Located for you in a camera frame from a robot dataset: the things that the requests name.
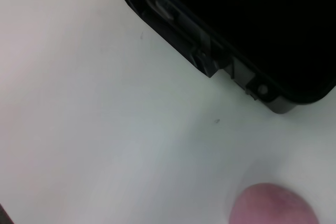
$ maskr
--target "white table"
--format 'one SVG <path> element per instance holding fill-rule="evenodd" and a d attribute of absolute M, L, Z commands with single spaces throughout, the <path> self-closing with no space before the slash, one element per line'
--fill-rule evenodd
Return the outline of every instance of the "white table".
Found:
<path fill-rule="evenodd" d="M 336 222 L 335 91 L 273 114 L 124 0 L 0 8 L 0 203 L 16 224 L 227 224 L 258 182 Z"/>

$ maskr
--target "black object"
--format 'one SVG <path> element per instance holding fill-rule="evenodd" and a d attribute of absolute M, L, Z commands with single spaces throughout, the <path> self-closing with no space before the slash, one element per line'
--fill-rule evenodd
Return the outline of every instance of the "black object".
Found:
<path fill-rule="evenodd" d="M 336 85 L 336 0 L 125 0 L 199 71 L 276 113 Z"/>
<path fill-rule="evenodd" d="M 0 224 L 13 224 L 12 220 L 0 204 Z"/>

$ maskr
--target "screw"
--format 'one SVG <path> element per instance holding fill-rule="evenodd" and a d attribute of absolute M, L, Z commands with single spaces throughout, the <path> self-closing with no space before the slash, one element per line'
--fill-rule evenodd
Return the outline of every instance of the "screw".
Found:
<path fill-rule="evenodd" d="M 268 94 L 268 87 L 264 84 L 260 85 L 258 88 L 258 93 L 262 96 L 265 96 Z"/>

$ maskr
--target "black plastic device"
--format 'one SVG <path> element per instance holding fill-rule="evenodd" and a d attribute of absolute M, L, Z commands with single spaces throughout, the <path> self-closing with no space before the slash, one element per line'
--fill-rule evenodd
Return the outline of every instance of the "black plastic device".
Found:
<path fill-rule="evenodd" d="M 125 0 L 199 71 L 275 113 L 336 85 L 336 0 Z"/>

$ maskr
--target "white surface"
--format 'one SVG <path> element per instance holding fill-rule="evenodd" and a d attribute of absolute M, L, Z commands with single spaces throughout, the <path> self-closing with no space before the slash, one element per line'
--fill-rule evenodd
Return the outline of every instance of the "white surface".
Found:
<path fill-rule="evenodd" d="M 123 0 L 0 5 L 0 203 L 16 224 L 227 224 L 257 182 L 336 223 L 335 91 L 275 115 Z"/>

